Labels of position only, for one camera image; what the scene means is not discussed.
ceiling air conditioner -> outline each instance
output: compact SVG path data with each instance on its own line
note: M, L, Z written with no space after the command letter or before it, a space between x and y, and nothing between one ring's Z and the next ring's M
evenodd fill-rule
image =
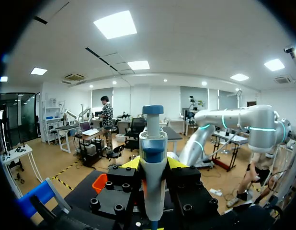
M81 74L69 74L67 76L64 77L65 80L69 80L69 81L81 81L84 80L86 77L84 77Z
M286 84L286 83L292 82L289 75L283 75L283 76L276 77L274 79L274 81L278 84Z

man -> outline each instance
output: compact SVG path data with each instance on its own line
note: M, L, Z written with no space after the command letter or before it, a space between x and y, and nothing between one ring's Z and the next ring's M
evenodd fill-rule
M250 164L247 167L246 174L239 185L237 196L227 202L227 207L234 206L239 200L247 201L247 193L245 190L251 181L253 183L261 183L261 186L263 186L263 183L270 174L269 168L273 164L274 157L276 157L276 160L273 167L273 172L277 170L280 157L278 156L279 154L275 156L276 150L277 147L275 146L273 147L271 153L253 153ZM267 182L268 186L270 188L275 187L276 180L276 176L271 177ZM265 196L269 194L269 187L266 187L262 194L255 200L255 204L258 204Z
M104 105L104 107L102 108L102 114L99 117L102 118L102 126L104 129L106 129L107 127L113 126L112 124L113 108L111 107L109 98L107 96L103 96L100 100ZM112 142L111 142L111 139L109 138L110 134L106 132L104 135L105 135L107 147L112 148Z

air conditioning vent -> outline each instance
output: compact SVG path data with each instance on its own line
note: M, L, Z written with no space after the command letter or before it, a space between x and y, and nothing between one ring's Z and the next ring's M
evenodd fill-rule
M69 74L67 75L64 79L65 80L70 80L70 81L81 81L84 80L86 77L80 74Z
M61 83L71 85L71 82L66 81L66 80L62 80Z
M274 79L274 81L277 82L278 84L286 84L286 83L291 83L292 82L289 75L276 77Z

monitor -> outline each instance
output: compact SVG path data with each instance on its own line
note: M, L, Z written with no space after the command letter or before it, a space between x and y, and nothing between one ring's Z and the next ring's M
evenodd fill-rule
M102 114L102 111L96 111L95 112L95 116L99 116L100 114Z
M80 125L80 128L81 128L82 132L85 132L85 131L91 129L91 126L90 126L88 121L80 122L79 125Z

computer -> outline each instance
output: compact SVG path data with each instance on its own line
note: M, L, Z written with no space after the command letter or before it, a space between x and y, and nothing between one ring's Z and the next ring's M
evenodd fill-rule
M92 136L96 133L98 133L98 130L92 130L91 126L88 121L80 122L80 129L82 131L82 134L87 135L87 136Z

